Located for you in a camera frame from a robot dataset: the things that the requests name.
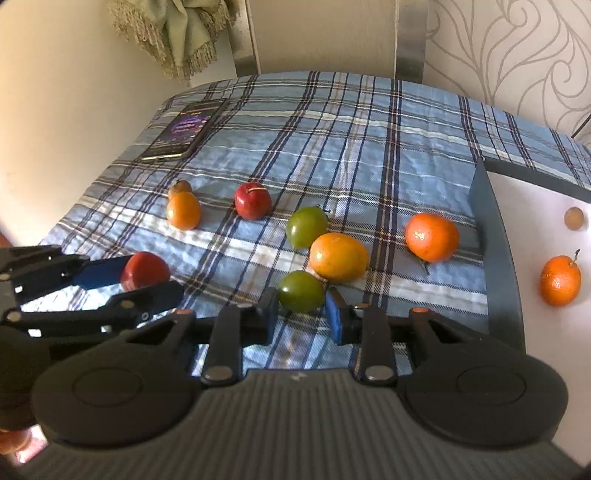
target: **tomato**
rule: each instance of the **tomato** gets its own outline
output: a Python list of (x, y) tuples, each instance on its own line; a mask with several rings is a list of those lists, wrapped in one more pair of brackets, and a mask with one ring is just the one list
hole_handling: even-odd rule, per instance
[(328, 227), (329, 220), (320, 207), (304, 207), (290, 216), (285, 234), (293, 248), (310, 248)]
[(169, 279), (170, 270), (164, 260), (150, 252), (138, 252), (125, 265), (121, 285), (125, 291), (132, 291)]
[(368, 269), (365, 246), (344, 233), (325, 233), (310, 248), (310, 266), (318, 275), (334, 283), (347, 283)]
[(324, 285), (311, 273), (288, 273), (279, 282), (279, 301), (285, 309), (296, 313), (316, 310), (324, 304)]

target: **plaid tablecloth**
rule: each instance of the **plaid tablecloth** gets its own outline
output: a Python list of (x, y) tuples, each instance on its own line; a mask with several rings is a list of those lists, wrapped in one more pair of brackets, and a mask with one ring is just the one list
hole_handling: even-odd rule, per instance
[[(182, 108), (229, 98), (229, 107), (189, 160), (156, 165), (137, 157)], [(343, 73), (267, 74), (177, 95), (51, 230), (46, 244), (93, 259), (151, 251), (186, 286), (184, 307), (215, 315), (224, 304), (256, 302), (287, 272), (307, 268), (285, 224), (296, 209), (322, 205), (330, 229), (371, 252), (370, 269), (340, 286), (351, 303), (390, 314), (431, 307), (487, 330), (482, 256), (468, 191), (481, 156), (527, 165), (591, 188), (590, 152), (570, 138), (479, 102), (422, 85)], [(203, 208), (199, 228), (181, 232), (165, 217), (167, 190), (186, 179)], [(240, 219), (233, 195), (243, 182), (269, 188), (274, 211)], [(427, 276), (408, 252), (404, 227), (438, 212), (460, 231), (460, 248)], [(118, 287), (69, 288), (32, 309), (88, 309)], [(204, 358), (201, 349), (197, 369)], [(357, 350), (328, 340), (323, 312), (282, 317), (269, 347), (245, 351), (245, 366), (323, 368), (353, 364)]]

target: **robotic arm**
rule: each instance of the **robotic arm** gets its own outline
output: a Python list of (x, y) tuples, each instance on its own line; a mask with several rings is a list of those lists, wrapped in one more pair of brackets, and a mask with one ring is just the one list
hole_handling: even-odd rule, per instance
[[(550, 442), (567, 404), (560, 376), (429, 309), (387, 316), (329, 288), (332, 341), (361, 345), (355, 371), (244, 376), (242, 348), (273, 339), (273, 288), (215, 318), (173, 313), (141, 328), (179, 304), (178, 283), (93, 312), (22, 312), (22, 299), (65, 284), (115, 283), (125, 263), (39, 248), (10, 252), (0, 270), (0, 428), (39, 423), (50, 442), (20, 468), (26, 479), (564, 480), (580, 471)], [(393, 342), (406, 343), (411, 375), (398, 376)], [(192, 377), (204, 343), (203, 373)]]

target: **metal bolt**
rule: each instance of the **metal bolt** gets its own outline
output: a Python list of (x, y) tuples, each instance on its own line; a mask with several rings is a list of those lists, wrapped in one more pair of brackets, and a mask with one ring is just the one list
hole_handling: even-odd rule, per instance
[(353, 306), (353, 311), (355, 312), (355, 315), (363, 318), (363, 314), (368, 307), (369, 303), (358, 303), (357, 305)]
[(234, 370), (226, 365), (216, 365), (209, 367), (204, 374), (204, 377), (210, 382), (224, 382), (233, 377)]
[(12, 322), (12, 323), (20, 322), (21, 318), (22, 318), (22, 314), (18, 310), (13, 310), (11, 312), (8, 312), (8, 314), (6, 315), (6, 320), (8, 320), (9, 322)]
[(365, 377), (370, 382), (385, 382), (394, 376), (394, 370), (386, 365), (372, 365), (365, 371)]

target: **green fabric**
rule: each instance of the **green fabric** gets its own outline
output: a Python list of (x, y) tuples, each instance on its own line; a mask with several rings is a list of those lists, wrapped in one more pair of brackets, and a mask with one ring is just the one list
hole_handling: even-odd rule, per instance
[(109, 12), (120, 34), (177, 78), (216, 60), (213, 40), (229, 22), (225, 0), (112, 0)]

